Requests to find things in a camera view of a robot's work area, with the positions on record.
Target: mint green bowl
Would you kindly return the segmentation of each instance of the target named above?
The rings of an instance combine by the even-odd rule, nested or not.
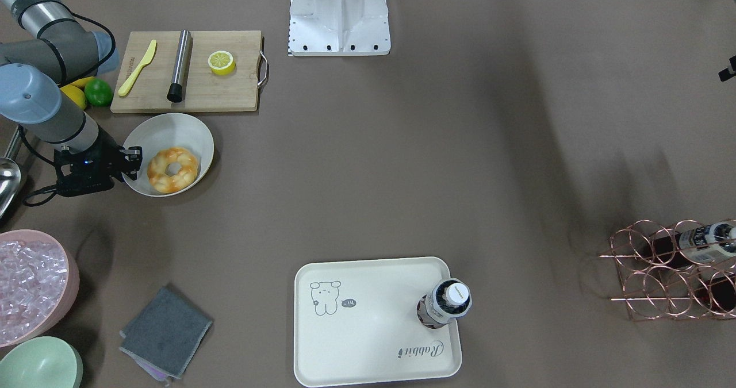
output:
[[[53,336],[25,341],[0,361],[0,388],[78,388],[81,381],[79,353]]]

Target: metal ring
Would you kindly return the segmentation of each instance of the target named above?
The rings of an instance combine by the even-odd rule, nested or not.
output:
[[[260,51],[260,57],[266,63],[266,73],[263,76],[263,79],[259,80],[258,81],[258,84],[256,85],[256,87],[258,88],[258,90],[263,89],[263,87],[266,86],[266,82],[269,81],[269,60],[266,59],[266,56],[265,55],[263,55],[263,51]]]

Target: table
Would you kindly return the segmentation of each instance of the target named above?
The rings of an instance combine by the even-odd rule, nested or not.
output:
[[[357,58],[286,56],[289,0],[63,1],[121,51],[135,30],[262,30],[271,64],[257,113],[198,115],[215,162],[186,194],[118,185],[3,221],[76,254],[79,299],[49,334],[81,352],[82,386],[157,386],[118,331],[168,283],[214,319],[184,385],[300,386],[297,270],[420,255],[473,291],[463,365],[384,386],[736,377],[736,322],[631,322],[596,257],[641,218],[734,216],[736,82],[717,74],[736,55],[733,0],[388,0],[390,55]],[[0,29],[29,38],[9,14]],[[87,112],[118,141],[149,118]],[[32,186],[53,183],[24,154]]]

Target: cloth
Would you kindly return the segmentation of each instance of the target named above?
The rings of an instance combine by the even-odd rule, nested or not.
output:
[[[181,379],[210,325],[199,309],[164,286],[120,331],[120,351],[157,381]]]

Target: copper wire rack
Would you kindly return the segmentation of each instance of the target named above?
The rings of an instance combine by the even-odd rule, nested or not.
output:
[[[733,220],[725,221],[736,224]],[[672,226],[639,220],[613,233],[609,250],[599,257],[614,260],[622,294],[611,297],[611,301],[626,305],[631,320],[736,318],[736,308],[733,307],[736,301],[736,257],[717,263],[695,262],[683,254],[683,250],[693,247],[680,247],[675,239],[678,233],[699,226],[703,224],[694,220],[679,221]],[[665,238],[671,240],[672,250],[655,252],[655,240]],[[717,243],[731,244],[734,241],[736,239],[726,239]],[[671,267],[678,252],[691,264]]]

